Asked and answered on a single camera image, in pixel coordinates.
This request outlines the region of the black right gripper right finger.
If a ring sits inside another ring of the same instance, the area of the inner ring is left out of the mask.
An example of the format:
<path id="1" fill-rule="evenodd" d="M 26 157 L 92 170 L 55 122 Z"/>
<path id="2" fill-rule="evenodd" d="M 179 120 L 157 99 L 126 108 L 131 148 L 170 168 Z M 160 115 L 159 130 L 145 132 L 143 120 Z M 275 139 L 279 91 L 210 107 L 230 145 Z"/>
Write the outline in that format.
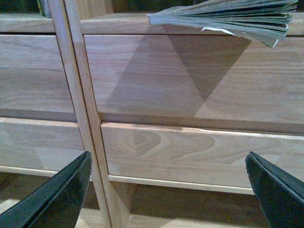
<path id="1" fill-rule="evenodd" d="M 304 226 L 304 183 L 260 155 L 246 157 L 248 178 L 271 228 Z"/>

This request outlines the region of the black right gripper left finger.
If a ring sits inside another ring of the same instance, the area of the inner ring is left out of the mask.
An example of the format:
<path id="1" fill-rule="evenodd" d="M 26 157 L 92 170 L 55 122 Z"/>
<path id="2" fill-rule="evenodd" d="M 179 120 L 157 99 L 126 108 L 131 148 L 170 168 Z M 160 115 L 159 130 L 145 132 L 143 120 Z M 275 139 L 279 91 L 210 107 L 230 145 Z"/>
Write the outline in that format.
<path id="1" fill-rule="evenodd" d="M 24 200 L 0 215 L 2 228 L 74 228 L 92 170 L 84 152 Z"/>

